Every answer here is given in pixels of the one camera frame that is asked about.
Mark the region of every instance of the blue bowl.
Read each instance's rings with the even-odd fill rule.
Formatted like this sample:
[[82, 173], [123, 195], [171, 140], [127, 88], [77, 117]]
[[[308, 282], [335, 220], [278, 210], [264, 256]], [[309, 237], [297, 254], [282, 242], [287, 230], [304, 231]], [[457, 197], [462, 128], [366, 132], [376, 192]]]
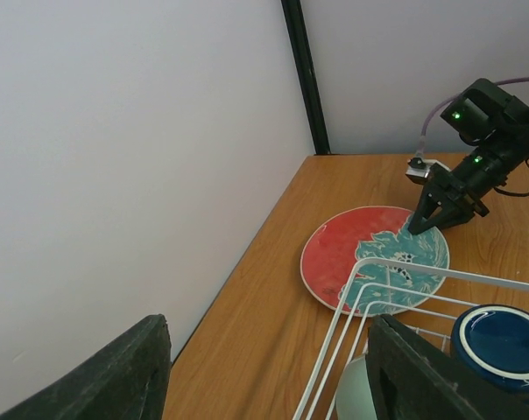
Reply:
[[528, 312], [497, 304], [464, 312], [451, 333], [451, 355], [529, 405]]

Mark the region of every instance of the white bowl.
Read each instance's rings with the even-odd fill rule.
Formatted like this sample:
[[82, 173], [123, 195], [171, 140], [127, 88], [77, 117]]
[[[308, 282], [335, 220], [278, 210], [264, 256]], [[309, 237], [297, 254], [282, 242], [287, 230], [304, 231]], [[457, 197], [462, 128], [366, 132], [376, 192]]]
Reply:
[[377, 420], [365, 355], [351, 361], [342, 372], [336, 389], [335, 406], [339, 420]]

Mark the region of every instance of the table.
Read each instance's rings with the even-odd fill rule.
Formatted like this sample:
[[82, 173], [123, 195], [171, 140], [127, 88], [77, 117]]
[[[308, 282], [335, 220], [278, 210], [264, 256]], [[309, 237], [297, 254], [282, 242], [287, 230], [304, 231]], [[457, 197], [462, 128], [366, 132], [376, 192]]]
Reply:
[[[450, 167], [460, 154], [436, 154]], [[317, 302], [300, 277], [301, 251], [314, 230], [353, 207], [414, 209], [420, 186], [405, 177], [407, 155], [308, 157], [247, 249], [192, 339], [175, 361], [164, 419], [292, 418], [333, 312]], [[529, 191], [529, 171], [518, 168], [507, 189]], [[529, 198], [489, 193], [490, 214], [444, 231], [450, 268], [529, 282]], [[447, 279], [442, 296], [497, 302], [529, 311], [529, 294]], [[458, 315], [441, 301], [422, 307]], [[405, 312], [409, 325], [449, 325]], [[345, 320], [342, 316], [339, 324]], [[352, 322], [356, 330], [358, 320]], [[318, 413], [326, 412], [343, 369], [339, 358]]]

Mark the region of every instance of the white ring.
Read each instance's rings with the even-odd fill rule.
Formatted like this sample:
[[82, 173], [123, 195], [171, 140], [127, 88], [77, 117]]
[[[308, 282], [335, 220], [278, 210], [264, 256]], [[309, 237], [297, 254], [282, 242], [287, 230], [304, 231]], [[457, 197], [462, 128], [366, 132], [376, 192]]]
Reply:
[[504, 370], [500, 370], [500, 369], [497, 369], [497, 368], [489, 365], [488, 363], [486, 363], [484, 360], [482, 360], [480, 357], [478, 357], [475, 354], [475, 352], [473, 351], [473, 349], [471, 348], [471, 346], [467, 342], [467, 338], [465, 337], [465, 326], [466, 326], [466, 324], [471, 319], [473, 319], [476, 315], [479, 315], [482, 312], [491, 312], [491, 311], [515, 313], [516, 315], [519, 315], [522, 318], [524, 318], [524, 319], [529, 321], [529, 315], [527, 315], [525, 312], [518, 311], [517, 309], [514, 309], [514, 308], [508, 308], [508, 307], [505, 307], [505, 306], [484, 306], [482, 308], [475, 309], [473, 312], [470, 312], [467, 316], [465, 316], [465, 318], [463, 319], [463, 321], [461, 322], [461, 324], [459, 326], [459, 338], [461, 340], [461, 344], [462, 344], [463, 348], [465, 349], [465, 351], [467, 352], [469, 357], [473, 361], [476, 362], [476, 364], [481, 366], [481, 368], [485, 368], [489, 372], [492, 372], [495, 375], [503, 376], [504, 378], [508, 378], [508, 379], [516, 379], [516, 380], [521, 380], [521, 381], [529, 380], [529, 373], [528, 374], [516, 374], [516, 373], [513, 373], [513, 372], [506, 372]]

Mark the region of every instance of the plate rim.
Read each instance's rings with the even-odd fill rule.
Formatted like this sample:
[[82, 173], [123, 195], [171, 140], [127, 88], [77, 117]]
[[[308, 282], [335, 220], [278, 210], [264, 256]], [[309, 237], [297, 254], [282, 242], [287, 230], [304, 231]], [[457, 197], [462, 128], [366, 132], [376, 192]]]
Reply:
[[[333, 310], [333, 311], [336, 311], [336, 307], [335, 306], [332, 306], [331, 304], [328, 304], [327, 302], [325, 302], [323, 299], [321, 299], [319, 296], [317, 296], [315, 294], [315, 292], [313, 290], [311, 290], [311, 288], [309, 287], [309, 285], [307, 284], [306, 282], [306, 278], [304, 277], [303, 275], [303, 255], [305, 254], [306, 252], [306, 248], [307, 248], [307, 244], [311, 241], [311, 239], [315, 236], [315, 234], [317, 232], [319, 232], [319, 229], [321, 229], [323, 226], [325, 226], [327, 223], [329, 223], [331, 220], [333, 220], [335, 217], [338, 217], [340, 216], [341, 214], [345, 214], [345, 213], [349, 213], [349, 212], [353, 212], [355, 210], [359, 210], [361, 208], [372, 208], [372, 207], [384, 207], [384, 208], [397, 208], [399, 210], [406, 210], [408, 212], [410, 212], [411, 214], [414, 213], [413, 210], [410, 210], [408, 208], [404, 208], [404, 207], [399, 207], [399, 206], [360, 206], [360, 207], [354, 207], [354, 208], [350, 208], [349, 210], [345, 210], [344, 212], [340, 212], [340, 213], [337, 213], [335, 214], [334, 216], [330, 217], [328, 220], [325, 220], [324, 222], [322, 222], [322, 224], [320, 224], [320, 226], [318, 228], [316, 228], [314, 230], [314, 232], [309, 236], [309, 238], [307, 239], [306, 241], [306, 244], [303, 246], [303, 249], [301, 251], [301, 256], [300, 256], [300, 277], [301, 277], [301, 281], [302, 283], [306, 286], [306, 289], [309, 291], [309, 293], [311, 293], [311, 295], [317, 300], [319, 301], [322, 305], [324, 306], [327, 306], [327, 308]], [[437, 227], [433, 227], [434, 229], [436, 229], [441, 237], [443, 238], [443, 241], [444, 243], [446, 244], [446, 252], [448, 253], [448, 263], [446, 264], [447, 267], [446, 270], [449, 269], [449, 260], [451, 259], [451, 255], [449, 253], [449, 246], [448, 246], [448, 241], [446, 240], [446, 237], [444, 236], [444, 234], [437, 228]], [[438, 287], [436, 287], [431, 293], [430, 295], [435, 295], [438, 290], [441, 288], [441, 286], [445, 283], [446, 279], [448, 277], [447, 276], [443, 276], [441, 281], [440, 281], [440, 284], [438, 284]], [[398, 311], [393, 311], [393, 312], [383, 312], [383, 313], [390, 313], [391, 315], [397, 315], [398, 313], [402, 313], [402, 312], [406, 312], [406, 311], [410, 311], [412, 308], [416, 308], [422, 304], [424, 304], [430, 297], [425, 297], [424, 299], [420, 300], [416, 305], [414, 306], [410, 306], [409, 308], [406, 308], [406, 309], [399, 309]], [[342, 306], [342, 310], [341, 310], [341, 313], [343, 313], [344, 315], [350, 315], [350, 311], [346, 311], [344, 310], [344, 305]], [[371, 318], [371, 317], [375, 317], [377, 316], [378, 314], [376, 313], [373, 313], [373, 314], [368, 314], [368, 316], [366, 318]], [[359, 312], [356, 308], [356, 312], [354, 312], [354, 317], [357, 317], [357, 318], [363, 318], [363, 314], [361, 312]]]

